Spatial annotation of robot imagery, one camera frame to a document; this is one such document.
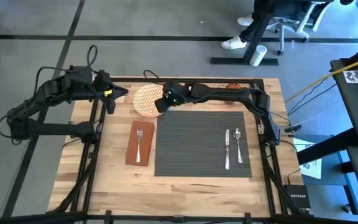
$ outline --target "office chair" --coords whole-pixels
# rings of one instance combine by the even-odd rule
[[[303,16],[302,19],[289,19],[285,17],[274,17],[273,24],[268,26],[268,29],[276,28],[275,33],[279,32],[280,38],[280,50],[277,52],[278,55],[282,55],[284,51],[284,33],[285,29],[288,29],[292,32],[300,34],[303,36],[302,42],[309,41],[309,34],[307,34],[304,29],[311,29],[313,32],[316,32],[320,22],[326,12],[330,2],[310,2],[310,6]],[[319,13],[313,14],[313,10],[318,4],[324,4],[322,10]]]

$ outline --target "black placemat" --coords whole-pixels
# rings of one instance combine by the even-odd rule
[[[232,132],[241,130],[238,163]],[[230,130],[230,169],[224,168],[225,133]],[[242,112],[167,111],[158,117],[155,176],[251,177]]]

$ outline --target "gray floor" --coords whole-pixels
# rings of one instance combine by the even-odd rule
[[[78,0],[0,0],[0,34],[67,35],[77,5]],[[250,13],[252,7],[252,2],[240,0],[208,3],[205,0],[87,0],[75,35],[230,36],[242,29],[236,24],[236,17]],[[332,13],[327,13],[321,29],[312,37],[358,38],[358,10],[354,4],[343,7],[335,2],[329,10]],[[275,34],[266,31],[265,36]],[[93,67],[105,69],[111,75],[141,76],[143,70],[151,69],[161,76],[279,78],[285,98],[327,74],[330,60],[358,51],[358,44],[287,43],[285,54],[279,57],[279,67],[254,68],[210,65],[210,57],[240,57],[244,53],[244,50],[223,50],[219,42],[78,40],[70,45],[65,67],[84,65],[91,44],[99,47]],[[263,44],[269,49],[267,57],[276,57],[278,43]],[[37,69],[55,66],[62,47],[61,40],[0,40],[0,117],[30,97]],[[51,76],[52,72],[45,71],[40,82]],[[325,81],[316,93],[332,83],[332,79]],[[336,103],[305,123],[299,133],[337,134],[351,127],[340,99],[334,88],[294,113],[291,121],[298,123]],[[296,100],[287,104],[288,110]],[[51,108],[46,121],[65,123],[70,119],[71,109],[66,104]],[[2,130],[8,132],[5,125]],[[45,212],[62,144],[63,137],[40,138],[14,215]],[[25,143],[12,146],[8,139],[0,137],[0,214],[25,147]],[[315,212],[319,217],[328,217],[337,210],[327,208]]]

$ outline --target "shoe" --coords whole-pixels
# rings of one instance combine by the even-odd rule
[[[253,21],[254,20],[252,19],[252,16],[240,17],[237,19],[237,23],[242,26],[249,26],[252,24]]]
[[[239,49],[246,47],[247,42],[243,43],[241,42],[241,39],[239,36],[233,37],[230,40],[222,42],[222,47],[227,50],[233,50],[233,49]]]

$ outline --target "fork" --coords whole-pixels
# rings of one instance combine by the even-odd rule
[[[142,127],[137,127],[137,154],[136,154],[136,163],[140,163],[140,140],[143,137],[143,129]]]

